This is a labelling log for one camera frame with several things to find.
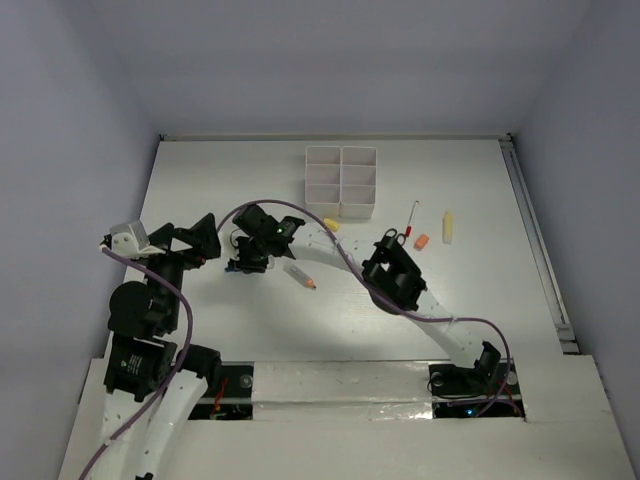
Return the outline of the black handled scissors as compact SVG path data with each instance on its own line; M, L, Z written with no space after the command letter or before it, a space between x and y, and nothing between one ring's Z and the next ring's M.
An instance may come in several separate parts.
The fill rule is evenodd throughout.
M403 246L406 243L406 235L403 231L398 231L395 228L390 228L384 233L385 238L394 239L399 245Z

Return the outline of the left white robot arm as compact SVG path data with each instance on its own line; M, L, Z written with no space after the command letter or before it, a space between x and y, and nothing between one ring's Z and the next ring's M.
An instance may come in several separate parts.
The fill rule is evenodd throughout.
M193 309L182 292L186 271L221 254L215 217L152 233L139 221L117 225L100 250L143 277L109 299L100 445L80 476L159 479L196 403L221 383L221 355L193 344Z

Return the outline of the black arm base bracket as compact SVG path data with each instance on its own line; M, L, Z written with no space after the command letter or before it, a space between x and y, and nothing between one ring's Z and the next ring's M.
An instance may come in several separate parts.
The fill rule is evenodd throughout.
M484 392L484 386L473 370L447 363L429 366L427 387L432 395L442 399L471 398Z

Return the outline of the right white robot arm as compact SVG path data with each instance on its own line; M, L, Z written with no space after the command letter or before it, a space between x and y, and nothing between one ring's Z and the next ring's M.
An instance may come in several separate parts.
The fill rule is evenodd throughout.
M489 341L467 330L467 323L497 326L481 318L456 317L428 289L421 269L404 247L406 237L387 230L376 242L338 238L317 215L292 203L275 200L302 214L281 220L261 206L272 200L254 200L229 212L221 224L232 222L244 235L234 247L235 269L263 273L272 258L308 260L350 272L381 310L403 316L417 325L448 355L454 375L473 392L493 391L499 396L506 379L498 376L502 360L511 365L508 347L501 353Z

